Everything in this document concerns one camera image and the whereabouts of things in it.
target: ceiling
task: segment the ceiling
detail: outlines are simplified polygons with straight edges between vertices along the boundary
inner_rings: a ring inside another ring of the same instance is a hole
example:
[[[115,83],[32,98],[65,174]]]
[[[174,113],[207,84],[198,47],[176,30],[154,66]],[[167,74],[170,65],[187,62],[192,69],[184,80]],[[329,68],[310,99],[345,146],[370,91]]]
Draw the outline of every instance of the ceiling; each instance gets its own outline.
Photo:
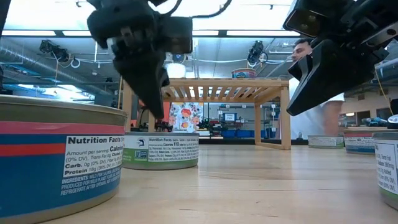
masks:
[[[197,14],[211,14],[218,10],[220,4],[226,0],[183,0],[174,16],[192,16]],[[195,30],[281,30],[284,19],[293,0],[234,0],[227,10],[220,16],[211,19],[194,19]],[[169,0],[156,8],[160,12],[169,11],[176,0]],[[82,0],[12,0],[7,17],[6,30],[87,30],[86,18],[94,8]],[[7,41],[17,44],[22,49],[29,50],[42,57],[53,68],[57,65],[52,55],[43,54],[39,50],[42,40],[50,40],[60,48],[67,49],[72,57],[81,59],[78,68],[71,66],[65,71],[83,77],[87,83],[97,83],[101,89],[117,90],[119,75],[113,68],[113,56],[109,51],[98,47],[91,37],[3,37]],[[287,69],[291,63],[282,63],[293,51],[297,38],[217,38],[195,37],[194,51],[190,55],[192,60],[184,62],[187,68],[187,78],[231,78],[231,72],[237,68],[246,68],[249,49],[254,42],[261,40],[272,64],[262,64],[254,67],[258,78],[290,78]],[[393,42],[387,60],[398,57],[398,45]],[[0,63],[19,63],[0,60]],[[386,69],[386,76],[396,75],[395,67]],[[15,83],[10,75],[5,83]],[[25,82],[32,82],[32,78],[25,77]],[[104,85],[107,78],[112,78],[113,85]]]

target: white can label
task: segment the white can label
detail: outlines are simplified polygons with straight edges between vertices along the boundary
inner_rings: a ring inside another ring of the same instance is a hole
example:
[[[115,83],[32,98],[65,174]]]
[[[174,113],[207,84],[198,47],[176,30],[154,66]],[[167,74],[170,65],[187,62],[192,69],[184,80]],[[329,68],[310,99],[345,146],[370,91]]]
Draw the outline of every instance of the white can label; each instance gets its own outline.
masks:
[[[124,136],[67,136],[63,177],[86,175],[120,166]]]
[[[374,146],[372,137],[345,137],[346,146]]]
[[[148,162],[177,162],[199,158],[198,137],[127,136],[126,148],[147,151]]]
[[[398,141],[375,139],[374,143],[379,186],[391,193],[398,194]]]

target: blue label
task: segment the blue label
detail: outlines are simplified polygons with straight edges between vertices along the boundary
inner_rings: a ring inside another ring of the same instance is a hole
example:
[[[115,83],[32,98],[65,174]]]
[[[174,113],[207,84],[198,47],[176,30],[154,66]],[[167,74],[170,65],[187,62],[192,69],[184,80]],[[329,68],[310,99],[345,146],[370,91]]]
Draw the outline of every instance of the blue label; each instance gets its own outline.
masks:
[[[1,139],[0,144],[11,140]],[[49,136],[47,141],[65,143],[66,136]],[[44,142],[38,142],[41,145],[29,143],[25,142],[27,149],[45,145]],[[120,183],[121,166],[63,177],[64,163],[65,154],[0,156],[0,218],[82,202],[112,191]]]
[[[346,150],[350,152],[374,153],[374,146],[346,146]]]
[[[147,159],[148,157],[148,152],[147,151],[136,151],[136,156],[135,159]]]

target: wooden slat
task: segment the wooden slat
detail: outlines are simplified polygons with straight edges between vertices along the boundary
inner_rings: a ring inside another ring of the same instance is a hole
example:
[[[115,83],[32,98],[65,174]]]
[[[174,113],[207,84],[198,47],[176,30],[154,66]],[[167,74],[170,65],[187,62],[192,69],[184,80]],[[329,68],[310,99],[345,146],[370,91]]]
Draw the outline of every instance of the wooden slat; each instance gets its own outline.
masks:
[[[227,89],[228,89],[227,86],[223,86],[223,87],[222,87],[222,89],[221,89],[221,91],[220,91],[220,93],[219,93],[219,95],[218,95],[218,98],[219,98],[220,100],[223,99],[224,94],[225,94],[225,91],[226,91]]]
[[[251,96],[250,98],[256,97],[258,94],[262,93],[264,90],[266,90],[268,87],[261,87],[258,88]]]
[[[281,133],[282,133],[282,148],[285,150],[292,149],[292,141],[290,136],[290,115],[286,109],[289,105],[289,89],[283,87],[280,92],[280,121],[282,122]]]
[[[171,99],[175,98],[175,93],[169,86],[163,87],[163,90],[170,95],[170,96],[165,97],[165,98],[171,98]]]
[[[260,143],[256,143],[256,145],[271,148],[271,149],[282,149],[282,145],[280,145],[280,144],[260,142]]]
[[[203,86],[203,99],[207,99],[209,86]]]
[[[249,90],[245,92],[245,94],[242,96],[242,98],[248,97],[248,96],[249,96],[251,93],[253,93],[255,90],[256,90],[255,87],[249,88]]]
[[[261,107],[254,106],[254,142],[261,143]]]
[[[235,90],[236,90],[236,87],[232,87],[231,90],[229,91],[228,95],[226,95],[225,99],[229,100],[231,98],[231,96],[233,96]]]
[[[193,86],[193,92],[195,93],[195,99],[199,99],[199,86]]]
[[[213,86],[213,89],[211,89],[211,96],[210,96],[211,100],[214,100],[214,98],[216,97],[217,90],[218,90],[218,86]]]
[[[278,88],[278,87],[269,87],[268,89],[264,90],[262,93],[258,94],[258,95],[256,96],[256,99],[260,99],[260,98],[262,98],[263,96],[266,96],[266,95],[268,95],[268,94],[270,94],[270,93],[273,93],[273,92],[276,91],[276,90],[279,90],[279,88]]]
[[[228,87],[267,87],[267,86],[289,86],[288,80],[271,80],[271,79],[259,79],[259,78],[201,78],[201,79],[190,79],[190,78],[171,78],[171,86],[213,86],[217,83],[218,86]]]
[[[235,94],[234,96],[234,100],[238,99],[240,97],[240,95],[242,95],[242,93],[246,90],[247,87],[241,87],[241,89]]]
[[[258,98],[256,97],[255,103],[258,105],[261,105],[263,103],[266,103],[270,100],[273,100],[274,98],[280,96],[280,88],[276,88],[275,90],[269,92],[268,94]]]
[[[192,96],[191,96],[191,91],[189,89],[189,86],[184,86],[184,90],[185,90],[185,93],[187,94],[187,98],[191,99]]]
[[[178,97],[184,98],[184,95],[182,94],[181,88],[179,86],[175,86],[175,91],[177,91]]]
[[[195,99],[195,98],[164,98],[163,99],[165,102],[174,102],[174,103],[183,103],[183,102],[192,102],[192,103],[254,103],[253,99],[242,99],[242,98],[238,98],[236,100],[234,99],[222,99],[219,100],[218,98],[214,98],[214,100],[211,100],[210,97],[208,97],[207,99],[203,99],[202,97],[199,99]]]

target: person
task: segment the person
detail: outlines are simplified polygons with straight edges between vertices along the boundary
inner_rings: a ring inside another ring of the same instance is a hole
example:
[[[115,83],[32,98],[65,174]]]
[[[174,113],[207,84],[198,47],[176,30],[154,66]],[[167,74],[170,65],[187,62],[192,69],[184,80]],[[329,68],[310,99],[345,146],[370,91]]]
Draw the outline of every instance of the person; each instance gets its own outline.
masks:
[[[294,62],[312,53],[311,41],[312,39],[310,38],[296,41],[292,55],[292,60]],[[296,78],[291,78],[289,80],[290,99],[293,97],[299,83],[299,80]],[[292,116],[290,122],[292,139],[300,137],[308,139],[308,136],[311,135],[337,136],[339,133],[338,118],[343,102],[344,93],[297,116]]]

